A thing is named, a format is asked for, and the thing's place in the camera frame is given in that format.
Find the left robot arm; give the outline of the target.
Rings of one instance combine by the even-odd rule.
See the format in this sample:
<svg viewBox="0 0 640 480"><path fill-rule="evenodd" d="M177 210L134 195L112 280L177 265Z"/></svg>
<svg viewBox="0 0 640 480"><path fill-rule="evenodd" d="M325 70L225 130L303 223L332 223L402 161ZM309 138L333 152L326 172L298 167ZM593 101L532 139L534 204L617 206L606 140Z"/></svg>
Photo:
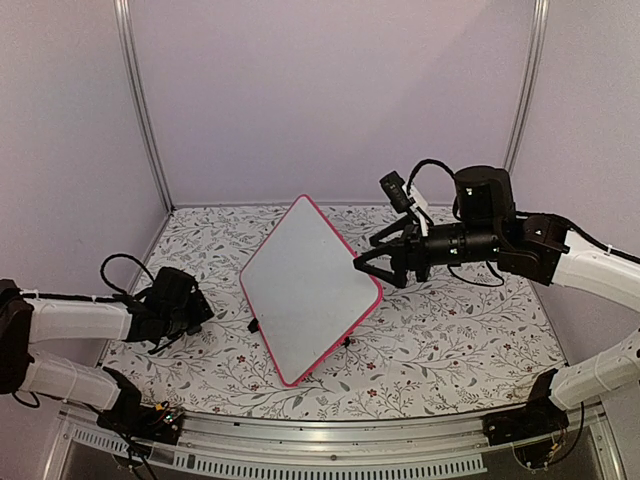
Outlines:
<svg viewBox="0 0 640 480"><path fill-rule="evenodd" d="M172 438L181 429L175 407L148 407L141 391L110 367L89 367L37 345L52 341L147 342L159 353L184 335L194 335L213 311L196 279L173 267L159 270L137 294L110 297L45 294L1 282L1 392L40 394L86 405L98 423L121 435Z"/></svg>

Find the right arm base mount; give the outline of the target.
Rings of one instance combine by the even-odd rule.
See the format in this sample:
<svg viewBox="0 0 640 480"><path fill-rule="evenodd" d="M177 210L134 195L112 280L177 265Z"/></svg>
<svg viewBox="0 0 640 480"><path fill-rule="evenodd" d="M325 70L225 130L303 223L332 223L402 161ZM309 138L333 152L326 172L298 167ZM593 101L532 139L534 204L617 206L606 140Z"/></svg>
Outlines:
<svg viewBox="0 0 640 480"><path fill-rule="evenodd" d="M555 406L525 405L482 417L491 446L512 446L516 461L528 470L547 468L564 445L567 414Z"/></svg>

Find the pink framed whiteboard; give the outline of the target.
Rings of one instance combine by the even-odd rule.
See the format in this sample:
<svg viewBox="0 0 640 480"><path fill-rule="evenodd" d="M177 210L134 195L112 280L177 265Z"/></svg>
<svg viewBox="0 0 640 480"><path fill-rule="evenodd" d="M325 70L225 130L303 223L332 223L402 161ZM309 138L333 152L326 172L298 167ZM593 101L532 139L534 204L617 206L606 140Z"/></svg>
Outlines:
<svg viewBox="0 0 640 480"><path fill-rule="evenodd" d="M354 258L301 195L242 268L240 286L284 386L298 385L379 306L382 285Z"/></svg>

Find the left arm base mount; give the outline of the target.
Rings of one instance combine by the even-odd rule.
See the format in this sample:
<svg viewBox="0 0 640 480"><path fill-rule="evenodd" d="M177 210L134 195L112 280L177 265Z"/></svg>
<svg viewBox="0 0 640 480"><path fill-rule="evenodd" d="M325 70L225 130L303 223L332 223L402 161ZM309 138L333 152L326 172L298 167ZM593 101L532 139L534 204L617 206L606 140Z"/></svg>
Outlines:
<svg viewBox="0 0 640 480"><path fill-rule="evenodd" d="M184 423L185 410L163 401L142 405L138 397L120 395L112 408L98 414L97 425L123 436L176 445Z"/></svg>

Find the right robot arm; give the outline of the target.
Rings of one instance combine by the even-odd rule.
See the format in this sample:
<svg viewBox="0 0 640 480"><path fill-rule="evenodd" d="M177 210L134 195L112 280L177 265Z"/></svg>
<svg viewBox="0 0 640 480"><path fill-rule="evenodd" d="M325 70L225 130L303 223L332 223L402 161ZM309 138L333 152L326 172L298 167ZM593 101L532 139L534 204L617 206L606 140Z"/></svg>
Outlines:
<svg viewBox="0 0 640 480"><path fill-rule="evenodd" d="M437 224L413 177L380 182L398 219L370 238L355 268L394 287L425 281L435 266L485 262L545 286L569 362L538 374L523 406L483 419L493 445L565 429L568 413L619 389L639 390L639 259L554 213L517 208L509 173L479 165L450 171L448 224Z"/></svg>

